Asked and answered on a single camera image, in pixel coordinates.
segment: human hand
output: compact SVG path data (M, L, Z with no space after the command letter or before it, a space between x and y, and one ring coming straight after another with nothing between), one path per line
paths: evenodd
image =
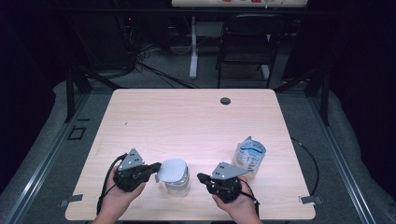
M247 178L242 175L238 176L238 178L243 180L241 181L242 191L252 195L252 192L250 191L248 185L245 183L248 182ZM215 194L212 195L212 198L218 208L227 212L234 222L238 224L262 224L256 214L255 204L253 200L251 200L251 198L241 194L238 196L238 198L236 198L235 201L231 203L224 203L221 198L219 198Z
M99 215L93 221L93 224L108 224L115 223L124 214L131 201L137 198L146 186L146 183L140 184L134 191L125 192L114 186L114 174L117 171L118 166L113 167L107 184L106 191L111 189L108 194L103 198L102 208Z

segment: plastic water bottle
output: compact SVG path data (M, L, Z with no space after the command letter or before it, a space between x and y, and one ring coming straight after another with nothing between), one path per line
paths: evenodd
M232 164L245 168L250 174L256 175L260 164L262 164L265 152L265 147L260 142L252 140L251 136L249 136L236 147Z

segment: cable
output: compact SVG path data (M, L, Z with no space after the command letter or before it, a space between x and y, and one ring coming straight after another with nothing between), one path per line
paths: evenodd
M308 148L306 148L306 147L303 145L303 143L301 143L300 141L298 141L297 139L295 139L295 138L292 137L292 136L290 137L290 139L291 139L293 142L295 142L296 144L298 144L300 147L302 147L302 148L306 151L306 153L308 153L309 157L311 157L312 161L313 161L314 164L315 164L315 169L316 169L316 171L317 171L317 180L316 180L316 182L315 182L314 188L312 189L311 193L309 194L310 196L312 196L312 195L314 195L315 192L317 191L318 183L319 183L319 168L318 168L317 160L315 160L314 155L312 155L312 153L308 150Z
M113 170L113 167L114 167L114 165L116 165L116 163L118 162L118 161L122 161L123 159L125 159L125 157L127 156L128 154L123 154L122 156L118 156L114 161L113 161L113 163L111 163L111 165L110 165L110 168L108 168L108 171L107 171L107 174L106 174L106 177L105 177L105 182L104 182L104 184L103 184L103 187L102 187L102 193L101 193L101 195L100 195L100 197L99 197L99 200L98 200L98 204L96 205L96 215L98 215L99 214L99 212L100 212L100 210L101 210L101 208L102 208L102 202L103 202L103 198L105 198L105 196L108 194L108 192L111 190L111 189L113 189L117 184L115 184L113 187L111 187L108 191L106 191L106 185L107 185L107 180L108 180L108 177L110 176L110 174L111 174L111 171Z
M170 80L172 80L172 81L174 81L174 82L176 82L176 83L178 83L178 84L180 84L180 85L182 85L182 86L184 86L184 87L186 87L186 88L188 88L188 89L196 89L196 88L199 88L197 85L195 85L195 84L193 84L193 83L190 83L190 82L186 82L186 81L183 81L183 80L180 80L180 79L178 79L178 78L176 78L176 77L171 77L171 76L169 76L169 75L166 75L164 72L161 72L161 71L159 71L159 70L157 70L157 69L155 69L155 68L152 68L152 67L150 67L150 66L148 66L148 65L145 65L145 64L143 64L143 63L141 63L141 62L136 62L137 64L139 64L140 66L142 66L142 68L143 69L146 69L146 70L148 70L148 71L150 71L150 72L152 72L152 73L154 73L154 74L156 74L156 75L158 75L158 76L160 76L160 77L166 77L166 78L168 78L168 79L170 79Z
M247 185L247 187L249 188L250 192L251 192L251 195L248 194L248 193L245 193L245 192L243 192L243 191L241 191L241 194L242 194L242 195L245 195L245 196L249 197L251 200L253 200L254 206L255 206L255 209L256 209L257 217L260 217L260 213L259 213L259 205L260 205L260 203L259 203L259 201L256 199L256 197L254 197L253 190L251 189L251 187L250 187L250 185L248 184L248 182L246 182L246 181L243 180L243 179L239 179L239 180L242 181L242 182L244 182L244 183Z

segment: wooden table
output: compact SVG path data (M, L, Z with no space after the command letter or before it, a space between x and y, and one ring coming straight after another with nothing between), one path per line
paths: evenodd
M229 105L220 99L228 97ZM255 178L249 179L261 203L261 219L311 219L308 196L282 112L271 90L117 90L93 141L66 218L92 220L107 169L119 155L136 148L146 164L183 159L191 188L171 196L152 175L122 220L229 220L216 207L196 175L210 175L221 161L231 162L236 145L248 136L267 149Z

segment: person's wrist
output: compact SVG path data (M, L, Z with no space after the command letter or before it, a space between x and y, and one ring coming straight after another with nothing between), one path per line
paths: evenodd
M113 214L101 211L92 224L113 224L116 223L119 218Z
M262 221L259 219L259 217L256 215L256 213L253 214L229 214L230 217L233 219L234 222L237 224L262 224Z

